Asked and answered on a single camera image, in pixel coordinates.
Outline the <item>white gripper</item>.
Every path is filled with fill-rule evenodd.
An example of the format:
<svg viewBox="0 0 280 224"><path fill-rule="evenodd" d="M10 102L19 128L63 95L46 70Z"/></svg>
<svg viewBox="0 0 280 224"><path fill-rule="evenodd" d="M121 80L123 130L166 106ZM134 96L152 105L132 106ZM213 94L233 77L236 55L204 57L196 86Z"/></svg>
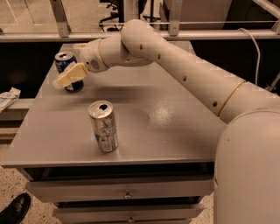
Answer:
<svg viewBox="0 0 280 224"><path fill-rule="evenodd" d="M76 81L82 81L88 76L88 71L99 73L108 70L100 51L101 40L93 40L87 43L76 43L74 49L80 49L80 61L82 63L70 63L64 72L60 73L52 82L57 89L62 89Z"/></svg>

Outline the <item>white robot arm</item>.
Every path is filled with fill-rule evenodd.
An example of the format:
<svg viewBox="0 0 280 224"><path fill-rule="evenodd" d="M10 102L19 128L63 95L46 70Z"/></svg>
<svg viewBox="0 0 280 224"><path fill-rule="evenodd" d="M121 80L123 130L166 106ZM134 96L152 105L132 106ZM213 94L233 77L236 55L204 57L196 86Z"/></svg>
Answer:
<svg viewBox="0 0 280 224"><path fill-rule="evenodd" d="M279 96L169 43L138 19L79 50L80 62L56 78L56 88L113 66L157 63L227 125L215 156L214 224L280 224Z"/></svg>

